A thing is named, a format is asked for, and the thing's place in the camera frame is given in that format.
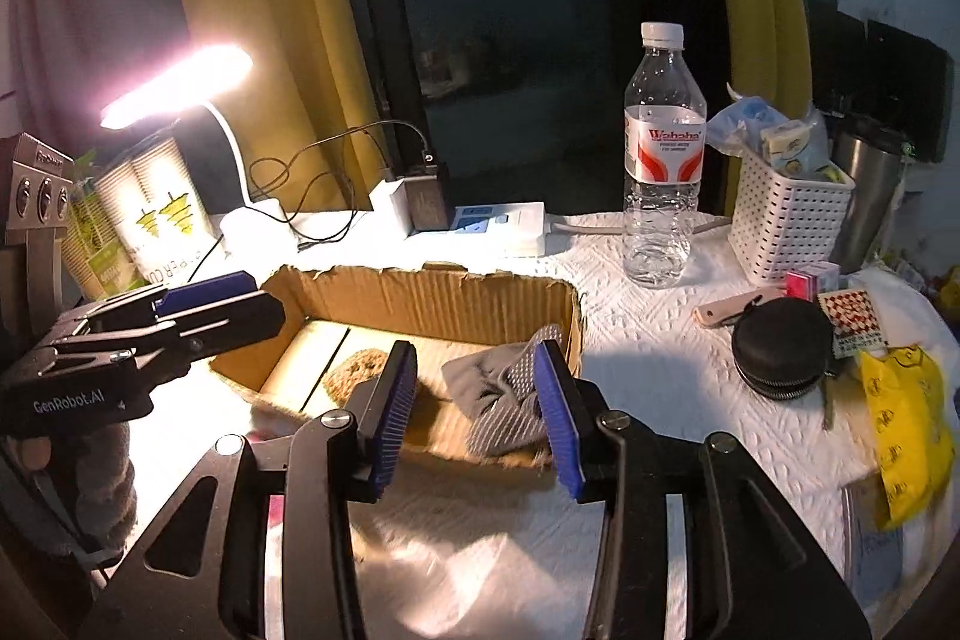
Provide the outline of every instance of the lamp light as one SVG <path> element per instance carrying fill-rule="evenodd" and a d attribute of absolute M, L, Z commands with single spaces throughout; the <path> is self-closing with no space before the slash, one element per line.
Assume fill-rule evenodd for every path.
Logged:
<path fill-rule="evenodd" d="M 100 124 L 104 128 L 120 129 L 152 115 L 182 112 L 195 106 L 205 107 L 227 137 L 236 162 L 244 204 L 251 206 L 253 202 L 237 139 L 227 119 L 210 100 L 239 85 L 252 66 L 251 57 L 236 44 L 204 47 L 104 107 L 100 113 Z"/>

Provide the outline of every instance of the cardboard box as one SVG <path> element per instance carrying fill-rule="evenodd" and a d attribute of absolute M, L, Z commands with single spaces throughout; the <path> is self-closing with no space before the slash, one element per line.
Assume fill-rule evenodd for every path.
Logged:
<path fill-rule="evenodd" d="M 541 468 L 534 449 L 502 458 L 467 453 L 470 422 L 446 393 L 443 362 L 508 342 L 525 342 L 541 326 L 563 331 L 563 355 L 580 370 L 584 329 L 570 283 L 510 272 L 470 274 L 451 265 L 420 271 L 335 266 L 326 272 L 285 266 L 263 290 L 282 301 L 286 321 L 275 338 L 216 357 L 211 367 L 251 405 L 302 422 L 329 410 L 320 388 L 325 372 L 365 347 L 389 352 L 395 338 L 418 348 L 418 394 L 403 442 L 407 455 L 447 461 Z"/>

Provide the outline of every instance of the blue gripper pad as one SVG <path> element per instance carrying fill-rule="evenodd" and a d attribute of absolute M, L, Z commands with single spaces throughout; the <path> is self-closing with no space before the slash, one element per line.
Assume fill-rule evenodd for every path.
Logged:
<path fill-rule="evenodd" d="M 155 304 L 154 310 L 157 317 L 167 317 L 243 296 L 245 293 L 253 293 L 255 290 L 256 280 L 250 273 L 232 272 L 209 280 L 200 280 L 198 283 L 175 287 Z"/>

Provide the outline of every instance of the metal screw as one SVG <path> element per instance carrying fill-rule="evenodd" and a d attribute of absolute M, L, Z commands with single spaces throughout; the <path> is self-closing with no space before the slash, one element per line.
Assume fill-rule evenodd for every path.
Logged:
<path fill-rule="evenodd" d="M 66 194 L 66 189 L 61 188 L 59 195 L 56 196 L 56 216 L 60 219 L 64 219 L 66 215 L 66 205 L 69 204 L 70 197 Z"/>
<path fill-rule="evenodd" d="M 30 206 L 30 180 L 24 177 L 20 180 L 20 185 L 16 189 L 16 212 L 21 218 L 27 215 L 27 207 Z"/>
<path fill-rule="evenodd" d="M 719 453 L 733 453 L 736 451 L 736 439 L 732 434 L 717 432 L 710 435 L 710 447 Z"/>
<path fill-rule="evenodd" d="M 330 410 L 329 413 L 320 415 L 320 423 L 328 429 L 343 429 L 353 418 L 347 410 Z"/>
<path fill-rule="evenodd" d="M 50 214 L 50 202 L 53 201 L 53 197 L 53 182 L 47 177 L 40 183 L 40 190 L 37 191 L 37 218 L 40 218 L 41 223 L 47 222 L 47 215 Z"/>
<path fill-rule="evenodd" d="M 233 456 L 243 450 L 243 437 L 239 434 L 224 434 L 213 447 L 221 456 Z"/>
<path fill-rule="evenodd" d="M 600 425 L 619 432 L 630 426 L 630 416 L 623 410 L 607 410 L 606 413 L 600 413 Z"/>

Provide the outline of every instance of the black cable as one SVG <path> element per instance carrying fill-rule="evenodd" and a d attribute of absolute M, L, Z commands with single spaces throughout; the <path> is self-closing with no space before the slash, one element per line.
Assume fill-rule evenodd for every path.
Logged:
<path fill-rule="evenodd" d="M 306 201 L 306 196 L 307 194 L 310 193 L 310 189 L 314 186 L 316 182 L 320 180 L 320 178 L 323 178 L 325 176 L 332 175 L 332 174 L 333 172 L 320 172 L 319 175 L 317 175 L 312 180 L 310 180 L 310 182 L 307 183 L 307 186 L 304 189 L 304 194 L 301 196 L 301 200 L 299 201 L 299 204 L 296 205 L 296 210 L 294 210 L 290 215 L 288 215 L 287 218 L 275 218 L 273 215 L 268 215 L 267 213 L 261 212 L 261 210 L 256 209 L 256 206 L 251 207 L 250 205 L 246 205 L 246 207 L 248 210 L 253 210 L 253 212 L 256 212 L 258 215 L 263 215 L 264 218 L 270 218 L 270 220 L 272 220 L 274 223 L 284 223 L 285 225 L 289 226 L 290 230 L 294 234 L 296 234 L 301 239 L 305 239 L 307 242 L 305 247 L 299 247 L 298 249 L 306 249 L 306 247 L 313 247 L 316 244 L 333 244 L 333 242 L 339 242 L 341 239 L 344 239 L 344 237 L 347 236 L 347 232 L 349 232 L 350 226 L 352 226 L 353 220 L 354 218 L 356 218 L 357 213 L 359 212 L 359 210 L 357 210 L 357 205 L 356 205 L 356 189 L 354 189 L 352 180 L 349 180 L 349 179 L 347 180 L 347 186 L 349 186 L 349 191 L 350 191 L 350 217 L 349 217 L 349 220 L 347 220 L 347 224 L 344 225 L 343 228 L 334 232 L 329 237 L 311 237 L 309 236 L 309 234 L 304 234 L 304 232 L 302 232 L 299 228 L 296 228 L 296 226 L 293 225 L 293 220 L 299 217 L 299 215 L 301 214 L 301 210 L 304 208 L 304 201 Z"/>
<path fill-rule="evenodd" d="M 287 183 L 287 181 L 290 179 L 291 167 L 293 167 L 294 163 L 296 162 L 296 159 L 301 157 L 302 154 L 306 153 L 307 150 L 311 148 L 315 148 L 318 145 L 325 145 L 325 143 L 328 143 L 328 142 L 336 142 L 336 140 L 347 137 L 350 134 L 355 134 L 358 131 L 362 131 L 363 133 L 366 133 L 368 136 L 371 136 L 371 134 L 368 133 L 368 129 L 371 129 L 378 125 L 389 125 L 389 124 L 405 125 L 407 126 L 407 128 L 411 128 L 414 131 L 416 131 L 416 133 L 419 135 L 419 138 L 421 138 L 421 143 L 424 144 L 424 158 L 429 156 L 430 143 L 427 140 L 424 132 L 422 132 L 421 129 L 416 127 L 416 125 L 407 121 L 394 121 L 393 119 L 389 119 L 388 121 L 373 121 L 373 122 L 369 122 L 368 124 L 357 125 L 352 128 L 348 128 L 346 131 L 342 131 L 341 133 L 335 134 L 332 137 L 328 137 L 326 139 L 320 139 L 320 140 L 317 140 L 316 142 L 309 143 L 309 145 L 306 145 L 304 146 L 304 148 L 301 148 L 298 151 L 296 151 L 296 153 L 294 154 L 294 157 L 291 158 L 290 161 L 288 161 L 286 164 L 284 162 L 281 162 L 280 159 L 277 159 L 272 156 L 264 156 L 262 158 L 257 158 L 256 161 L 253 161 L 251 165 L 248 167 L 248 175 L 250 175 L 250 180 L 251 180 L 251 183 L 253 183 L 253 188 L 256 191 L 258 191 L 259 194 L 262 194 L 263 196 L 267 196 L 268 194 L 275 191 L 277 188 L 280 188 Z M 386 153 L 380 147 L 379 143 L 376 143 L 376 145 L 377 145 L 377 149 L 380 150 L 380 156 L 383 158 L 384 162 L 386 162 L 387 161 Z M 253 167 L 255 167 L 257 164 L 262 164 L 267 161 L 279 163 L 283 167 L 283 170 L 282 172 L 280 172 L 279 175 L 274 177 L 274 179 L 272 179 L 270 182 L 266 183 L 265 185 L 260 185 L 258 182 L 256 182 L 256 178 L 253 177 Z"/>
<path fill-rule="evenodd" d="M 376 151 L 380 154 L 380 162 L 385 166 L 390 166 L 390 160 L 387 158 L 387 151 L 383 149 L 383 145 L 379 143 L 379 140 L 371 134 L 370 131 L 364 131 L 364 134 L 367 136 L 367 139 L 373 142 L 373 146 L 376 148 Z"/>
<path fill-rule="evenodd" d="M 201 258 L 200 261 L 198 261 L 197 266 L 194 266 L 193 271 L 190 272 L 190 276 L 186 279 L 186 282 L 188 283 L 193 282 L 193 278 L 196 277 L 197 272 L 200 271 L 200 267 L 203 266 L 203 262 L 210 257 L 210 253 L 216 250 L 220 242 L 222 242 L 223 240 L 224 240 L 224 235 L 220 234 L 219 237 L 217 237 L 217 241 L 214 242 L 214 244 L 211 244 L 210 249 L 203 254 L 203 258 Z"/>

